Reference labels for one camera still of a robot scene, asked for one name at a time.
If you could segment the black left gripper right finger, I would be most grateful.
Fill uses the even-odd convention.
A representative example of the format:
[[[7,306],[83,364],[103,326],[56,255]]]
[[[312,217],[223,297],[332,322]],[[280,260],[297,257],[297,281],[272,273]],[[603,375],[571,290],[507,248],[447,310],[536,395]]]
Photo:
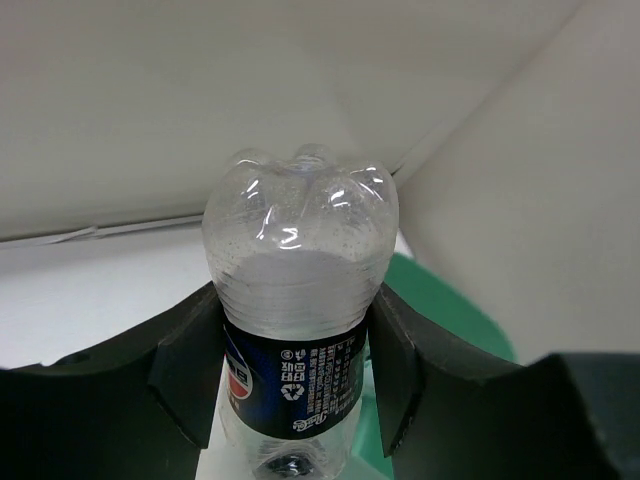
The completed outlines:
[[[380,433],[398,479],[635,479],[639,358],[489,354],[382,287],[369,309]]]

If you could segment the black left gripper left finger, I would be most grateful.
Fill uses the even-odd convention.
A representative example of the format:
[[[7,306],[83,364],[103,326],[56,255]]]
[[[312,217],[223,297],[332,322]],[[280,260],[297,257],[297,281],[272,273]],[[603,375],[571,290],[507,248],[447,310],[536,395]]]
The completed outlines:
[[[1,373],[5,479],[192,479],[224,356],[212,285],[52,365]]]

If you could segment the clear black-label pepsi bottle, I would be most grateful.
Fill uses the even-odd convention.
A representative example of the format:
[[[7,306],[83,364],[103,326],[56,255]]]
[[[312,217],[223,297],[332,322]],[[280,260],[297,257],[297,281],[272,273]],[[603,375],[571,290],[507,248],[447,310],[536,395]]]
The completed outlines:
[[[225,313],[229,443],[257,479],[333,479],[362,404],[366,312],[394,253],[380,163],[308,144],[246,149],[216,183],[203,243]]]

